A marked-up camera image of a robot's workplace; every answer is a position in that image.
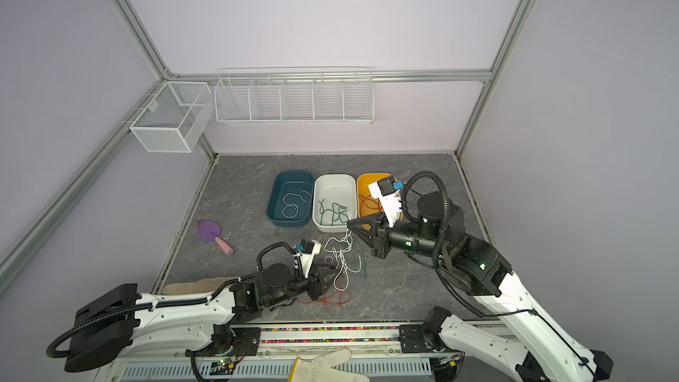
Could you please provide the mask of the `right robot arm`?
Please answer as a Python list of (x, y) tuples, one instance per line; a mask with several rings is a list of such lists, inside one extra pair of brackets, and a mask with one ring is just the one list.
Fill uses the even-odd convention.
[(407, 351), (458, 350), (514, 381), (605, 381), (614, 361), (570, 336), (528, 292), (511, 264), (493, 245), (466, 232), (462, 209), (453, 204), (440, 176), (429, 171), (410, 180), (393, 176), (369, 186), (382, 211), (348, 221), (374, 257), (399, 249), (426, 257), (454, 299), (481, 319), (497, 319), (512, 337), (463, 321), (435, 307), (414, 335), (401, 336)]

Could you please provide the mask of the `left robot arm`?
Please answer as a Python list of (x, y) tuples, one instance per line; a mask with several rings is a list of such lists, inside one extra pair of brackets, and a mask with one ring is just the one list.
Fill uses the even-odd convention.
[(67, 372), (90, 371), (118, 357), (182, 352), (215, 357), (238, 341), (235, 325), (288, 307), (301, 295), (316, 301), (333, 286), (336, 265), (317, 258), (321, 245), (275, 242), (256, 256), (255, 272), (221, 282), (204, 293), (142, 294), (123, 284), (80, 308), (72, 328), (46, 348), (65, 360)]

